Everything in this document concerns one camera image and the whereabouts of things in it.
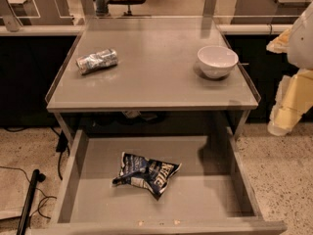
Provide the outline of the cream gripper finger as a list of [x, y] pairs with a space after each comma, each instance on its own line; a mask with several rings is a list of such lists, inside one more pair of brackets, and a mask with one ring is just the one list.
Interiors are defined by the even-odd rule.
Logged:
[[288, 28], [283, 31], [279, 36], [272, 40], [267, 46], [266, 50], [272, 53], [287, 53], [289, 48], [291, 30]]
[[267, 129], [275, 136], [285, 136], [313, 107], [313, 70], [284, 75], [275, 100]]

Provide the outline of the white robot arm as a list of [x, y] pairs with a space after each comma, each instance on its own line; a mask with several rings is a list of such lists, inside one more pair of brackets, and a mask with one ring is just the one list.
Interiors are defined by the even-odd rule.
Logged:
[[280, 81], [267, 126], [271, 134], [285, 136], [313, 107], [313, 4], [266, 49], [286, 53], [289, 63], [298, 68], [295, 75], [284, 75]]

